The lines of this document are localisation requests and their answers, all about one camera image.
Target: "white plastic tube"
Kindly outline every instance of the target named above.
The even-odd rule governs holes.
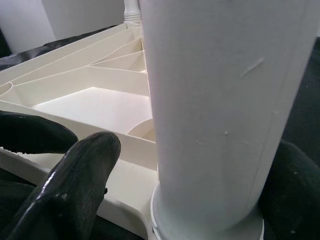
[[[138,0],[124,0],[124,22],[139,23],[141,21],[141,12]]]
[[[142,0],[162,240],[257,240],[320,1]]]

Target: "white plastic tray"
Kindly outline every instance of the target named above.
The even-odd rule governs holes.
[[[143,36],[122,24],[0,72],[0,109],[33,114],[71,129],[81,140],[112,131],[121,155],[97,214],[147,239],[157,154]],[[62,154],[12,154],[0,168],[37,184]]]

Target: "white cylinder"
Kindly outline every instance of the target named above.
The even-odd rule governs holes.
[[[124,0],[124,22],[139,23],[141,21],[141,12],[138,0]]]
[[[162,240],[257,240],[318,0],[142,0]]]

